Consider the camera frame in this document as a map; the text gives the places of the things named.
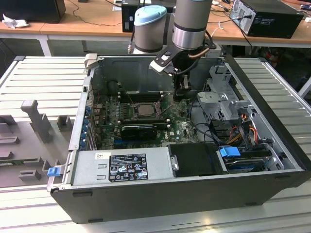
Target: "black computer case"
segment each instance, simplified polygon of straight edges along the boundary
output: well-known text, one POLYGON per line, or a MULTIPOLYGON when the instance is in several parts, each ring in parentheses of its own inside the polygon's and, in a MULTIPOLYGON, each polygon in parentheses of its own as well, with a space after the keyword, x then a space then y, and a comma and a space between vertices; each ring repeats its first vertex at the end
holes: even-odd
POLYGON ((2 14, 13 19, 59 23, 66 11, 64 0, 0 0, 2 14))
POLYGON ((278 0, 235 0, 230 18, 245 16, 234 22, 247 36, 289 39, 304 15, 278 0))

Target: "yellow wire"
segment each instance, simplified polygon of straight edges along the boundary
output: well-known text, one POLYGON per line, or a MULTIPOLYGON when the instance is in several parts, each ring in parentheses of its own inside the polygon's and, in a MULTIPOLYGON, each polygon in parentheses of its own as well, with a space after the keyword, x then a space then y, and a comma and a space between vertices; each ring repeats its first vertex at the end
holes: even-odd
POLYGON ((233 143, 235 140, 239 139, 241 137, 241 134, 237 135, 236 137, 234 137, 233 139, 231 139, 228 144, 233 143))
POLYGON ((256 132, 255 132, 255 130, 253 129, 253 128, 249 128, 251 131, 253 131, 253 133, 254 133, 254 142, 256 142, 256 132))

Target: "green circuit board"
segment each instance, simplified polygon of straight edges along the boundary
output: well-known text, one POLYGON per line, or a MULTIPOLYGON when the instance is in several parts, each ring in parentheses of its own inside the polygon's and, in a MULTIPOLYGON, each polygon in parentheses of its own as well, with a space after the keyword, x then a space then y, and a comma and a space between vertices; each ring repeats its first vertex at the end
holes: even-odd
POLYGON ((186 100, 174 102, 172 95, 167 95, 161 100, 160 105, 157 105, 155 102, 122 103, 117 97, 104 97, 102 99, 104 108, 97 111, 96 114, 96 128, 100 136, 102 146, 100 149, 102 150, 166 147, 172 143, 198 142, 197 135, 187 117, 189 105, 186 100), (130 120, 133 116, 137 117, 139 107, 147 111, 149 108, 155 109, 156 106, 162 112, 160 116, 156 117, 164 120, 169 119, 168 123, 153 124, 160 126, 157 127, 156 139, 147 141, 122 140, 121 130, 127 125, 125 119, 130 120))

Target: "warning label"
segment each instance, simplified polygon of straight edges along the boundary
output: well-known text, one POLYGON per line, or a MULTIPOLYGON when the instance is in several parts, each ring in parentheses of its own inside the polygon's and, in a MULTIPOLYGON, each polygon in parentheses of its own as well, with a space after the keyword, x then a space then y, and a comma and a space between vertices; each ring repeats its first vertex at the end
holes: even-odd
POLYGON ((146 154, 111 155, 109 158, 110 182, 148 179, 146 154))

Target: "motherboard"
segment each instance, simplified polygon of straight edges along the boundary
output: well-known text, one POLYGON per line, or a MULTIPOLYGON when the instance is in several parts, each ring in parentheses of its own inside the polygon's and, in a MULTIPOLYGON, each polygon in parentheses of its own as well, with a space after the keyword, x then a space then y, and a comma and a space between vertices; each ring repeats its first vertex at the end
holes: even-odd
POLYGON ((99 96, 92 122, 101 150, 166 147, 198 142, 189 101, 170 93, 99 96))

